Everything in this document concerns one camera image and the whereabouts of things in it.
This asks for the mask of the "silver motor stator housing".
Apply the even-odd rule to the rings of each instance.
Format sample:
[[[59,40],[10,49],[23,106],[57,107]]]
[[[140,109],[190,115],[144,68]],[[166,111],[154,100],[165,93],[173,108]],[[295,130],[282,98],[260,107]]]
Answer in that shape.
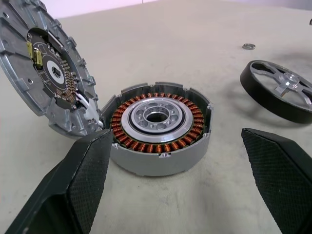
[[[138,84],[113,96],[101,110],[113,130],[111,159],[139,176],[187,171],[206,154],[213,107],[181,84]]]

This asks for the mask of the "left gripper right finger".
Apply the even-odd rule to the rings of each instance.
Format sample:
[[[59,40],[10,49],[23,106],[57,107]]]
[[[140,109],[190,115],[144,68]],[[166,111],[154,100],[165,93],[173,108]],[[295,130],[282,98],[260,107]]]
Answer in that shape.
[[[312,234],[312,157],[295,141],[243,128],[255,184],[282,234]]]

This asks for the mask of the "silver motor end cover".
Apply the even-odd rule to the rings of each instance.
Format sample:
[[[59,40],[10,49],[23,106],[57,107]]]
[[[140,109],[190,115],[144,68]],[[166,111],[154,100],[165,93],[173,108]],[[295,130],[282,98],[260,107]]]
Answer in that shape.
[[[41,0],[0,0],[0,66],[28,107],[69,137],[104,128],[76,46]]]

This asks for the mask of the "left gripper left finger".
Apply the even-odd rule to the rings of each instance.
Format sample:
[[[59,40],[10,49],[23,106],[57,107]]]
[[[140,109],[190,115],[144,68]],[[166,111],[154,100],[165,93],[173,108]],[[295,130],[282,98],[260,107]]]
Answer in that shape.
[[[39,183],[5,234],[89,234],[104,190],[113,131],[77,140]]]

